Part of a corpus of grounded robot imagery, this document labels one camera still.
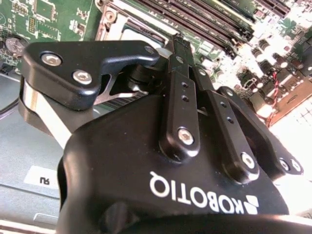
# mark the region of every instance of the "screw hole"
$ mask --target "screw hole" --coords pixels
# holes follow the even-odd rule
[[[188,87],[189,87],[189,85],[188,85],[187,83],[184,83],[184,82],[182,82],[182,86],[183,86],[184,88],[188,88]]]
[[[185,102],[189,102],[189,98],[187,96],[182,96],[182,100],[185,101]]]
[[[145,50],[150,53],[150,54],[153,54],[154,53],[154,50],[152,49],[151,46],[145,46]]]
[[[233,121],[230,117],[227,117],[226,119],[227,119],[228,122],[230,122],[231,124],[234,124],[234,121]]]
[[[229,89],[226,90],[226,93],[229,95],[229,96],[233,96],[233,92]]]
[[[180,56],[176,56],[176,60],[178,60],[179,63],[184,63],[183,58],[181,58]]]
[[[227,105],[224,102],[220,102],[221,106],[223,106],[224,108],[227,108]]]

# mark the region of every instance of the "motherboard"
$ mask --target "motherboard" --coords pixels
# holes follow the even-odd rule
[[[36,41],[166,49],[174,34],[190,42],[215,89],[233,88],[263,117],[310,82],[312,0],[0,0],[0,69],[18,74],[23,48]]]

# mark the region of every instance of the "silver screw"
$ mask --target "silver screw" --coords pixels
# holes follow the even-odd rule
[[[233,92],[229,89],[226,90],[226,93],[229,95],[229,96],[233,96]]]
[[[206,72],[205,72],[203,69],[199,69],[198,71],[199,71],[199,73],[200,73],[202,76],[205,76],[205,75],[206,75]]]
[[[59,56],[51,53],[43,54],[41,56],[41,60],[43,63],[53,67],[57,67],[62,64],[62,59]]]
[[[99,6],[102,6],[102,5],[104,4],[104,2],[103,2],[103,0],[97,0],[97,4],[98,4]]]
[[[247,165],[247,167],[249,167],[250,169],[255,168],[255,162],[249,154],[242,152],[240,156],[243,162]]]
[[[116,15],[112,11],[107,11],[105,14],[105,17],[106,17],[107,21],[110,23],[114,22],[116,19]]]
[[[184,63],[183,59],[180,56],[176,56],[176,60],[178,60],[180,63]]]
[[[289,171],[289,170],[290,170],[290,168],[289,168],[287,162],[285,162],[285,160],[280,159],[279,162],[281,163],[281,165],[283,166],[283,168],[284,168],[286,171]]]
[[[153,48],[152,48],[151,46],[146,45],[146,46],[145,46],[145,50],[146,50],[148,53],[150,53],[150,54],[153,54],[153,53],[154,53],[154,50],[153,50]]]
[[[301,171],[301,167],[299,166],[299,164],[292,159],[292,165],[293,167],[296,169],[296,171],[300,172]]]
[[[73,73],[73,78],[80,84],[90,84],[92,82],[92,77],[89,73],[83,70],[77,70]]]
[[[186,145],[192,145],[194,143],[192,134],[184,128],[179,129],[178,136],[179,139]]]

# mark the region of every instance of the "black wire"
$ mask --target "black wire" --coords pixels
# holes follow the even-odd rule
[[[12,114],[15,111],[15,108],[18,106],[18,103],[19,103],[19,99],[16,99],[12,103],[10,103],[8,106],[0,110],[0,120]]]

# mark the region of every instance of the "green circuit board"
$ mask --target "green circuit board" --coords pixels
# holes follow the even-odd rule
[[[0,0],[0,41],[8,36],[28,43],[92,40],[100,15],[93,0]],[[3,49],[0,60],[20,64]]]
[[[244,83],[239,74],[250,69],[248,67],[250,56],[240,48],[235,59],[231,59],[224,50],[214,46],[208,41],[196,36],[191,30],[170,22],[163,14],[157,14],[142,4],[140,0],[120,0],[139,9],[141,12],[153,16],[155,19],[165,22],[181,31],[194,50],[196,63],[201,63],[202,58],[210,59],[214,66],[209,73],[211,79],[220,85],[231,88]],[[212,8],[234,20],[237,25],[254,30],[253,39],[249,41],[249,52],[258,46],[262,39],[273,36],[275,43],[285,43],[285,48],[291,48],[283,56],[288,60],[301,59],[304,50],[304,42],[312,37],[312,6],[302,1],[301,4],[293,0],[282,1],[291,12],[285,17],[277,17],[265,9],[255,0],[202,0]],[[165,0],[151,0],[156,4]],[[229,5],[234,5],[236,11],[231,11]],[[42,41],[79,41],[94,40],[98,31],[102,12],[96,7],[94,0],[0,0],[0,44],[8,37],[20,37],[27,43]],[[12,55],[8,50],[0,47],[0,62],[14,66],[18,73],[20,57]],[[223,71],[225,76],[218,77],[218,71]],[[251,90],[238,88],[236,91],[241,97],[248,98],[252,95]]]

